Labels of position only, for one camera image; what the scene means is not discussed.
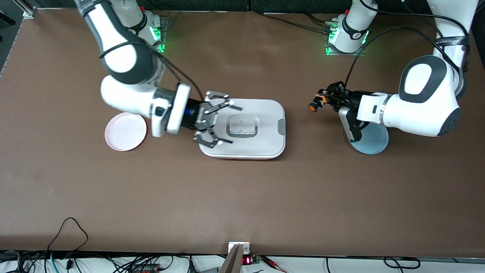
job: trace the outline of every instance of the table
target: table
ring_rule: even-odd
[[[372,29],[396,25],[433,35],[407,17],[377,16]],[[89,234],[84,250],[217,254],[245,240],[266,255],[485,257],[485,72],[476,48],[457,127],[439,138],[389,129],[388,148],[368,156],[346,143],[331,109],[307,110],[353,60],[326,56],[323,45],[320,34],[253,12],[183,13],[167,58],[203,90],[280,102],[286,149],[268,161],[217,160],[182,130],[122,153],[104,141],[119,112],[100,97],[107,73],[86,24],[75,10],[38,11],[0,79],[0,249],[45,249],[72,216]],[[348,88],[395,92],[404,67],[431,51],[411,32],[385,35]],[[174,84],[171,75],[162,82]],[[82,241],[70,223],[54,249]]]

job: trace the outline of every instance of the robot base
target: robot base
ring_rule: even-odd
[[[215,99],[214,104],[224,100]],[[199,145],[208,156],[227,159],[271,159],[279,156],[286,145],[286,121],[283,107],[276,101],[233,99],[242,111],[224,108],[218,111],[213,130],[232,144],[209,148]],[[208,133],[202,138],[209,139]]]
[[[364,54],[365,50],[360,51],[360,54],[358,54],[358,52],[361,48],[359,48],[356,52],[352,52],[352,53],[345,53],[345,52],[338,50],[334,45],[329,43],[330,35],[332,35],[332,34],[325,34],[325,55],[351,55],[351,56],[357,56],[357,55],[364,56],[365,55]]]

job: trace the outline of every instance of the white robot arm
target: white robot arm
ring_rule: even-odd
[[[363,2],[370,1],[354,0],[347,17],[365,15],[363,12],[352,13],[354,7],[361,9]],[[477,0],[428,0],[435,15],[455,19],[467,32],[477,3]],[[361,130],[369,122],[428,137],[448,133],[456,125],[461,112],[456,96],[464,90],[461,66],[469,37],[461,27],[448,20],[437,18],[436,24],[444,36],[437,37],[436,43],[444,47],[453,66],[435,49],[433,55],[417,58],[407,65],[401,76],[398,94],[352,92],[346,90],[343,82],[338,82],[321,89],[309,104],[310,110],[316,111],[324,104],[333,106],[350,141],[360,141]]]
[[[154,137],[161,137],[165,131],[177,134],[180,127],[186,127],[197,130],[194,141],[210,148],[215,143],[230,142],[216,134],[210,134],[211,141],[199,137],[202,132],[212,132],[216,111],[227,106],[238,109],[227,94],[206,96],[200,102],[189,99],[191,86],[188,84],[179,82],[175,92],[157,87],[169,65],[171,70],[177,68],[151,47],[157,39],[146,32],[151,30],[155,15],[142,13],[136,0],[75,0],[75,3],[96,39],[100,58],[110,74],[101,83],[101,96],[107,105],[151,119]],[[214,106],[210,100],[217,97],[224,98],[225,102]],[[205,113],[203,109],[210,107],[217,109]]]

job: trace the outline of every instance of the green led light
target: green led light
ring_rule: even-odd
[[[364,39],[362,40],[362,44],[365,44],[365,39],[367,38],[367,35],[369,35],[369,31],[367,31],[364,35]]]
[[[160,30],[158,28],[153,28],[150,26],[150,32],[155,40],[160,39]]]

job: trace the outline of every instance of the mounting plate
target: mounting plate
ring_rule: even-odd
[[[326,55],[351,55],[351,56],[364,56],[364,51],[363,50],[360,54],[357,54],[357,52],[360,50],[360,47],[356,52],[353,52],[353,53],[345,53],[345,52],[341,52],[340,50],[338,50],[334,45],[330,44],[328,42],[329,40],[329,34],[325,34],[325,54]]]
[[[242,244],[244,246],[244,252],[243,255],[248,255],[249,254],[249,242],[229,242],[228,248],[227,248],[227,253],[231,252],[232,247],[235,244]]]

